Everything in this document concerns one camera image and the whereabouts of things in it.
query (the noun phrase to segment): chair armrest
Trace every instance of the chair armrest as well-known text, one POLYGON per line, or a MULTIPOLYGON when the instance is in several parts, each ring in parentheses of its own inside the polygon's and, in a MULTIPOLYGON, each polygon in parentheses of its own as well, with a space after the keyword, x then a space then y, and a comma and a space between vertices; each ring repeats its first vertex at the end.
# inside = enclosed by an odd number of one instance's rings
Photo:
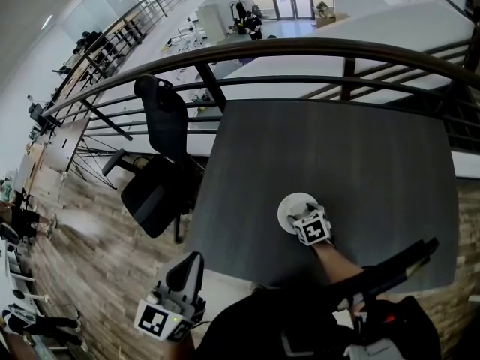
POLYGON ((119 149, 111 158, 106 162, 102 168, 102 175, 107 176, 110 171, 119 164, 119 161, 127 155, 124 149, 119 149))

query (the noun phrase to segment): office chair backrest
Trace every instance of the office chair backrest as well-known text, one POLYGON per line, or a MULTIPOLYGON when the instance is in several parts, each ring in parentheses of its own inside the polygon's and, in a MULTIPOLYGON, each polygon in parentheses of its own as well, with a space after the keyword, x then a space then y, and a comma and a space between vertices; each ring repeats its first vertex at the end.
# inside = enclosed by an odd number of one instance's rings
POLYGON ((147 118, 151 147, 180 167, 187 157, 187 107, 182 97, 172 90, 172 83, 153 75, 136 79, 135 95, 142 98, 147 118))
POLYGON ((41 127, 43 127, 47 123, 47 120, 45 120, 45 118, 43 118, 41 115, 43 111, 44 108, 39 103, 33 103, 30 108, 28 108, 28 112, 30 113, 30 119, 37 122, 37 124, 41 127))
POLYGON ((0 238, 15 245, 20 243, 20 237, 18 236, 18 233, 6 223, 0 224, 0 238))

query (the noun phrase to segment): chair leg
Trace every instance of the chair leg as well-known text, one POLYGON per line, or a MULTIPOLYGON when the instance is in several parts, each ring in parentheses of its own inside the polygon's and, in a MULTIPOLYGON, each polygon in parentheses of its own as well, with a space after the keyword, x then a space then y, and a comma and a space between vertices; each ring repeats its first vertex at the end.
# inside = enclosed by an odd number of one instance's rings
POLYGON ((175 229, 173 231, 173 242, 175 244, 181 244, 183 242, 180 237, 180 214, 175 219, 175 229))

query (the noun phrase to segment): cable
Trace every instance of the cable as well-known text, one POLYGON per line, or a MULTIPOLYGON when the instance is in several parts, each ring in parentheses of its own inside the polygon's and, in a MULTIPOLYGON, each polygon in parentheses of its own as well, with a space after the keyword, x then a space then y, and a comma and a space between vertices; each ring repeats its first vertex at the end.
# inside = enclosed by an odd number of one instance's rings
POLYGON ((198 327, 202 326, 203 324, 211 323, 211 322, 212 322, 211 320, 205 320, 205 321, 198 322, 198 323, 195 324, 191 329, 198 328, 198 327))

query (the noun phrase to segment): ceiling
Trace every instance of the ceiling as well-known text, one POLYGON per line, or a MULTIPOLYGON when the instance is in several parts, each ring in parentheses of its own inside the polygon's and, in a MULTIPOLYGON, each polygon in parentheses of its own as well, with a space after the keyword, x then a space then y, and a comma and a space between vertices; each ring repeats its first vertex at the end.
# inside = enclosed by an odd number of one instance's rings
POLYGON ((0 91, 41 36, 47 17, 70 0, 0 0, 0 91))

